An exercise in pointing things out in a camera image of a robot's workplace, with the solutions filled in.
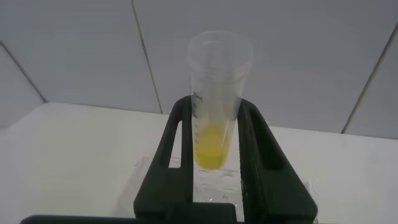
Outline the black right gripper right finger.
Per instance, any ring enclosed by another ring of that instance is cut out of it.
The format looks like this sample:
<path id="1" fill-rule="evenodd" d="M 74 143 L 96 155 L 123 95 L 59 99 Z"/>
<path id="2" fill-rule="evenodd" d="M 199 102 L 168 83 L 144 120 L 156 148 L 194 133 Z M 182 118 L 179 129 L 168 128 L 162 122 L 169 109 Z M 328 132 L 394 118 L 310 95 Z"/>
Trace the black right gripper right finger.
<path id="1" fill-rule="evenodd" d="M 241 100 L 239 159 L 245 223 L 313 223 L 318 207 L 258 108 Z"/>

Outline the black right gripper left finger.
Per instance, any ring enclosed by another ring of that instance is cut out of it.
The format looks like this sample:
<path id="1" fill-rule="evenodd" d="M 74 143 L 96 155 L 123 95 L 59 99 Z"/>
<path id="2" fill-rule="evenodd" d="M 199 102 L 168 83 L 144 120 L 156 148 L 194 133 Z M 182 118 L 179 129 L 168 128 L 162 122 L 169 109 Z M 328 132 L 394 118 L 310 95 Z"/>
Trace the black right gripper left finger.
<path id="1" fill-rule="evenodd" d="M 178 124 L 182 124 L 180 167 L 169 167 Z M 193 202 L 191 97 L 179 99 L 165 125 L 155 156 L 134 199 L 136 218 L 163 220 L 169 210 Z"/>

